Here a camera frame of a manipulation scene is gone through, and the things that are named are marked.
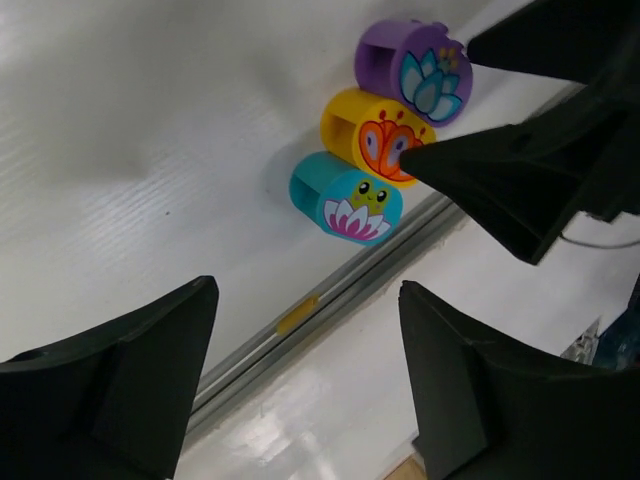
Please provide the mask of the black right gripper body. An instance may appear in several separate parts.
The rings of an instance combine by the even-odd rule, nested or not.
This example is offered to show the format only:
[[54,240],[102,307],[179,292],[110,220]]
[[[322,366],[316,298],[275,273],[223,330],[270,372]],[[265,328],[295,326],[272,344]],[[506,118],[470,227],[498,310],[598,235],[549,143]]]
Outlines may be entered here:
[[550,165],[562,171],[549,210],[610,222],[639,212],[639,4],[556,1],[552,75],[582,85],[553,110],[559,132]]

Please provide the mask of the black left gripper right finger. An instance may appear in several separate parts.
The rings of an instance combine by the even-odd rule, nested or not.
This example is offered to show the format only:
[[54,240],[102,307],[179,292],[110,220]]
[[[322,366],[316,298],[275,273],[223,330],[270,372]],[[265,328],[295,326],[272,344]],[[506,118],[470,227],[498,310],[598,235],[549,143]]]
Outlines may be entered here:
[[639,373],[522,343],[414,281],[399,316],[431,479],[635,479]]

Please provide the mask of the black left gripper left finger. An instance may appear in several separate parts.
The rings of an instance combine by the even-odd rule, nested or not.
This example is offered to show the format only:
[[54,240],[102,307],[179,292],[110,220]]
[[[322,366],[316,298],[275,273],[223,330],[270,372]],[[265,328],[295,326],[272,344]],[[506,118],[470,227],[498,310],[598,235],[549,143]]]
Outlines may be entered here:
[[201,276],[1,365],[5,479],[175,475],[219,300]]

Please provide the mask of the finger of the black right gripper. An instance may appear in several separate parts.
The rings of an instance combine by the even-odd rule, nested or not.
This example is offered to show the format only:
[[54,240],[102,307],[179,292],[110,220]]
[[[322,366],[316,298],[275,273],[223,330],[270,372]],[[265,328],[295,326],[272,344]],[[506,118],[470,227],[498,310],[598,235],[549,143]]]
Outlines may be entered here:
[[402,169],[444,194],[517,259],[538,264],[563,233],[549,202],[562,171],[550,165],[559,137],[553,111],[412,148]]
[[592,83],[639,81],[639,3],[533,1],[473,37],[472,63]]

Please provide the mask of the purple flower lego piece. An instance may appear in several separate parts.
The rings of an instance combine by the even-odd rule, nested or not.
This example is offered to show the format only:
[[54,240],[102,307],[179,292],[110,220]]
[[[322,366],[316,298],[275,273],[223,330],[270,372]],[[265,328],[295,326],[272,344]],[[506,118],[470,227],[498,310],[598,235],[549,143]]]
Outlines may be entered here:
[[473,87],[465,47],[439,22],[374,23],[359,39],[354,74],[361,89],[400,102],[433,127],[456,120]]

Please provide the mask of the teal frog lego piece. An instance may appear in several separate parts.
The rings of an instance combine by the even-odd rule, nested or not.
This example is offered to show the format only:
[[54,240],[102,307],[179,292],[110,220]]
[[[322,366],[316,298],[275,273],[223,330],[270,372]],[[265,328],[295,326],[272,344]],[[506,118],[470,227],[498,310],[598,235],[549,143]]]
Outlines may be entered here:
[[327,151],[312,153],[297,164],[289,196],[325,233],[360,245],[385,240],[403,213],[399,190]]

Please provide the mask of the yellow butterfly lego piece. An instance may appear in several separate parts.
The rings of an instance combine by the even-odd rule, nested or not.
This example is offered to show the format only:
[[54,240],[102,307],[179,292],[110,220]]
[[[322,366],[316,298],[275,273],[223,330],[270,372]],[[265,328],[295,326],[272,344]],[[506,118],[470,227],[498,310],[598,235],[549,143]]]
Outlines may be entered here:
[[404,105],[357,87],[329,100],[320,137],[333,155],[399,189],[416,183],[401,169],[400,155],[436,141],[434,129]]

